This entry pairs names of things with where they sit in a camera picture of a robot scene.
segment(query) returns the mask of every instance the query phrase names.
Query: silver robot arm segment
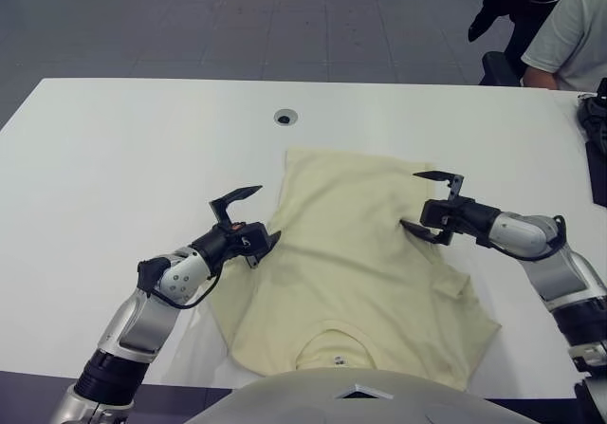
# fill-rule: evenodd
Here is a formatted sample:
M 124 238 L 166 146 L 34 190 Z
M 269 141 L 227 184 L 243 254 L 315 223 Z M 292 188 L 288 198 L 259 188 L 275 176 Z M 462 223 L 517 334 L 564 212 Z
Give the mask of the silver robot arm segment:
M 564 219 L 502 212 L 460 196 L 461 175 L 439 171 L 416 175 L 447 180 L 451 191 L 448 199 L 426 202 L 422 226 L 402 220 L 405 230 L 443 245 L 451 242 L 454 233 L 469 234 L 478 245 L 518 260 L 569 342 L 572 361 L 579 371 L 591 375 L 576 385 L 576 395 L 591 404 L 591 414 L 607 422 L 607 286 L 567 244 Z M 434 234 L 429 228 L 440 232 Z
M 71 385 L 51 424 L 121 424 L 145 373 L 169 338 L 179 312 L 198 305 L 215 287 L 223 264 L 245 256 L 255 267 L 280 237 L 259 222 L 232 223 L 228 205 L 261 187 L 235 190 L 211 202 L 217 224 L 189 246 L 138 265 L 138 283 L 101 335 L 97 350 Z M 191 304 L 207 280 L 213 282 Z

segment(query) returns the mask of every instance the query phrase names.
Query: floor tile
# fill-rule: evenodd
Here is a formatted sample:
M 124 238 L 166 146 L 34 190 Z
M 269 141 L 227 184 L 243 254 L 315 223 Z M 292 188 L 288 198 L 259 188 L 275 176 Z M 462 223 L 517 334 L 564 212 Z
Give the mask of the floor tile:
M 205 70 L 198 61 L 140 61 L 137 62 L 131 72 L 131 78 L 178 78 L 178 79 L 203 79 Z
M 325 30 L 326 15 L 318 11 L 275 11 L 272 14 L 272 31 L 285 29 Z
M 390 51 L 385 34 L 373 25 L 329 28 L 329 61 L 388 63 Z
M 138 57 L 142 61 L 200 60 L 211 36 L 210 29 L 163 28 L 142 47 Z
M 266 30 L 219 28 L 213 32 L 204 60 L 262 62 L 266 43 Z
M 299 64 L 267 64 L 264 80 L 268 81 L 328 81 L 327 65 L 324 62 Z
M 225 9 L 218 13 L 215 28 L 256 28 L 268 30 L 271 11 Z
M 336 83 L 396 83 L 396 72 L 389 64 L 333 62 L 329 64 L 329 81 Z
M 209 80 L 261 80 L 261 63 L 235 63 L 233 61 L 205 61 L 202 63 L 204 78 Z
M 327 59 L 326 30 L 299 28 L 271 30 L 266 63 L 314 63 Z
M 396 67 L 399 83 L 467 84 L 457 63 L 407 63 Z

